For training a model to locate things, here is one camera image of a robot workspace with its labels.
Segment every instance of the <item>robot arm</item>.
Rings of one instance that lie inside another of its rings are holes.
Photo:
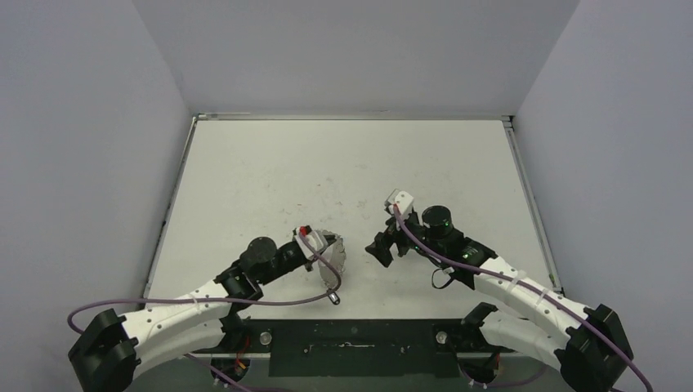
[[[68,354],[84,391],[123,391],[135,377],[154,366],[223,344],[227,334],[242,327],[237,312],[262,298],[261,285],[302,265],[310,270],[312,250],[322,254],[337,241],[337,236],[322,235],[310,226],[297,228],[293,234],[293,240],[279,249],[270,238],[255,238],[228,269],[177,298],[192,303],[154,306],[120,315],[109,309],[98,314]],[[220,297],[239,301],[207,301]],[[329,297],[338,303],[336,293],[331,292]]]
[[[414,198],[398,189],[387,199],[385,207],[392,216],[386,222],[387,228],[378,233],[365,249],[383,266],[388,267],[393,261],[392,245],[397,246],[400,257],[414,249],[436,267],[444,269],[451,279],[492,296],[527,318],[526,321],[513,318],[497,310],[488,313],[484,321],[476,325],[488,343],[522,352],[560,370],[566,382],[578,392],[608,391],[627,367],[626,363],[580,321],[547,300],[551,297],[609,337],[630,359],[633,358],[623,326],[613,310],[604,305],[592,310],[528,278],[524,271],[509,265],[492,249],[455,229],[447,207],[427,208],[422,214],[423,224],[420,224],[414,210]],[[402,230],[395,218],[396,213],[400,214],[406,229],[418,242],[437,255],[506,278],[443,264]],[[523,287],[525,285],[536,288],[539,294]]]

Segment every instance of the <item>scuff mark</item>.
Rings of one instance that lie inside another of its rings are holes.
[[[342,348],[355,347],[357,349],[363,349],[363,348],[375,347],[375,345],[353,345],[352,343],[345,341],[344,343],[341,343],[340,345],[338,345],[338,347],[342,347]]]

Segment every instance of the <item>white cable tie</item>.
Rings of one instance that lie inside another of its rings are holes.
[[[192,294],[190,294],[190,298],[193,299],[193,304],[194,304],[194,306],[195,306],[195,309],[197,310],[197,315],[198,315],[198,316],[201,315],[201,314],[202,314],[202,309],[200,309],[200,307],[199,307],[199,302],[197,302],[197,298],[195,298],[195,296],[192,295]]]
[[[541,301],[543,301],[543,296],[545,296],[547,292],[548,292],[548,289],[547,289],[547,288],[544,288],[544,289],[542,290],[542,293],[541,293],[541,295],[539,296],[539,299],[537,300],[537,307],[539,307],[539,303],[541,303]]]
[[[515,286],[517,286],[517,282],[521,281],[522,279],[527,277],[527,273],[520,269],[517,271],[517,275],[515,275],[515,278],[512,279],[510,284],[508,284],[507,288],[505,289],[505,298],[503,299],[503,303],[505,305],[508,305],[508,300],[510,300],[510,292],[512,291]]]

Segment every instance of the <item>white wall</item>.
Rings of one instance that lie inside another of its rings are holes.
[[[134,0],[194,111],[514,114],[577,0]]]
[[[65,316],[141,294],[189,125],[129,0],[0,6],[0,390],[78,388]]]
[[[693,380],[691,16],[583,0],[515,118],[561,281],[619,312],[660,391]]]

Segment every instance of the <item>silver bolt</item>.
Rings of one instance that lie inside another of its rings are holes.
[[[269,345],[272,342],[272,334],[269,332],[263,332],[260,334],[260,344]]]
[[[436,334],[436,341],[442,345],[445,344],[446,341],[448,341],[448,334],[440,331]]]

